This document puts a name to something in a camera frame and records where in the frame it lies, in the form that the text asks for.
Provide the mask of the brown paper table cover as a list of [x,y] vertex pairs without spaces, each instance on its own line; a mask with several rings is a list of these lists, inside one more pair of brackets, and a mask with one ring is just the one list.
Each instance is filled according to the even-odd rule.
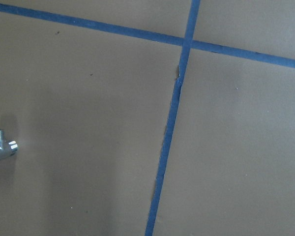
[[295,0],[0,0],[0,236],[295,236]]

